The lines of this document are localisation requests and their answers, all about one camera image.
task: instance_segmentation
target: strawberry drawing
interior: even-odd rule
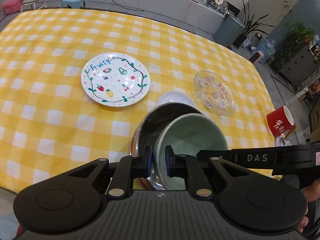
[[[100,91],[104,91],[104,88],[101,85],[97,85],[97,89],[99,89]]]

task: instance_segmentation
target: human hand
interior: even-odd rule
[[[320,178],[316,179],[309,186],[306,186],[301,189],[301,192],[306,197],[307,202],[312,202],[320,198]],[[308,224],[309,219],[304,217],[298,226],[298,231],[303,232],[303,228]]]

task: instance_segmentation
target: clear glass plate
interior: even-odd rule
[[[210,71],[199,71],[194,77],[197,98],[219,116],[230,116],[236,110],[235,96],[228,84]]]

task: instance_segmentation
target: black cabinet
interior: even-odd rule
[[[311,51],[306,45],[279,72],[296,87],[317,69]]]

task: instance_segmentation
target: stainless steel pot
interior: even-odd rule
[[[154,108],[146,115],[132,136],[130,154],[142,155],[146,146],[154,147],[157,137],[170,122],[181,115],[190,113],[202,114],[192,106],[182,103],[167,103]],[[139,178],[138,182],[145,189],[165,190],[153,168],[149,178]]]

